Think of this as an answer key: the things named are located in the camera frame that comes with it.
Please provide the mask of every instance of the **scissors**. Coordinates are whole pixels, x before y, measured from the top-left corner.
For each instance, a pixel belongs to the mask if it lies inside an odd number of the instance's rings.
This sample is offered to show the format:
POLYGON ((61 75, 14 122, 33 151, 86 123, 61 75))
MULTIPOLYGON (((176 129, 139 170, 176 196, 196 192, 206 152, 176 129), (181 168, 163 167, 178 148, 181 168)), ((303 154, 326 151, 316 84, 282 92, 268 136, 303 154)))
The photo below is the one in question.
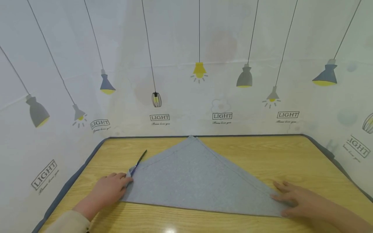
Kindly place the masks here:
POLYGON ((147 151, 148 151, 148 150, 145 150, 145 151, 144 151, 144 153, 143 153, 142 156, 140 157, 139 161, 137 161, 137 164, 136 164, 135 168, 130 172, 131 177, 134 175, 137 166, 139 165, 140 161, 142 160, 142 158, 144 157, 144 155, 146 154, 147 151))

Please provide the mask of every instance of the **wooden table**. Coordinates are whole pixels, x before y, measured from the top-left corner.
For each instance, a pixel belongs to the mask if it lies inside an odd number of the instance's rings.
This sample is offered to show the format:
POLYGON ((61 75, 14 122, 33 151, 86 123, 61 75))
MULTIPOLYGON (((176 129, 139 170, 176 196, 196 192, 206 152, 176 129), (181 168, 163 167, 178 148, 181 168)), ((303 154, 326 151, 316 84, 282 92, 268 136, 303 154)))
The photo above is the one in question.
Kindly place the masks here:
MULTIPOLYGON (((185 138, 108 139, 44 224, 53 221, 85 197, 95 182, 112 172, 127 172, 145 149, 146 157, 185 138)), ((274 188, 272 180, 287 180, 347 207, 373 223, 373 204, 305 137, 201 138, 212 150, 274 188)), ((309 220, 257 217, 119 202, 102 210, 91 223, 96 232, 338 232, 309 220)))

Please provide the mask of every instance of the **beige sleeve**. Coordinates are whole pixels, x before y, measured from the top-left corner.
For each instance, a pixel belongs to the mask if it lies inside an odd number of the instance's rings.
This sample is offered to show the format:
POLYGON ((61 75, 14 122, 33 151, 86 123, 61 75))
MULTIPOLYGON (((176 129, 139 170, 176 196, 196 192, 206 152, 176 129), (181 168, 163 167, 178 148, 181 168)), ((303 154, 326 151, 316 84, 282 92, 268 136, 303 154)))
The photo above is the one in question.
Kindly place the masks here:
POLYGON ((90 222, 83 215, 73 210, 63 213, 48 229, 46 233, 86 233, 90 222))

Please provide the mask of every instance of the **white wallpaper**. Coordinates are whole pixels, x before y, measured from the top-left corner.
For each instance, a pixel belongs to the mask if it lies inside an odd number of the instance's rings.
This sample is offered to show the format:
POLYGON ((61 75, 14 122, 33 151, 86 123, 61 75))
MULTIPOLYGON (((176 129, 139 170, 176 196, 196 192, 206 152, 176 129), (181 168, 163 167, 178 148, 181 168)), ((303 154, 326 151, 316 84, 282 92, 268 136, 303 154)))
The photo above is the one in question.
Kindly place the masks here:
POLYGON ((258 2, 29 0, 43 34, 27 0, 1 2, 0 229, 32 231, 109 136, 303 133, 373 195, 373 1, 258 2))

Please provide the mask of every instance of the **gray fabric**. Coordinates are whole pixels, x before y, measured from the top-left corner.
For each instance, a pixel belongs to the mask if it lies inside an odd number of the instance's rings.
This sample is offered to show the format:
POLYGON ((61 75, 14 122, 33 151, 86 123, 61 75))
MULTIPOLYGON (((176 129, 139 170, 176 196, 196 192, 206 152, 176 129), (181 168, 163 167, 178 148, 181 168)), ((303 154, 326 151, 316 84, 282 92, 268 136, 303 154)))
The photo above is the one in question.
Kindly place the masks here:
POLYGON ((288 207, 269 196, 276 191, 192 136, 140 162, 133 178, 122 201, 276 217, 288 207))

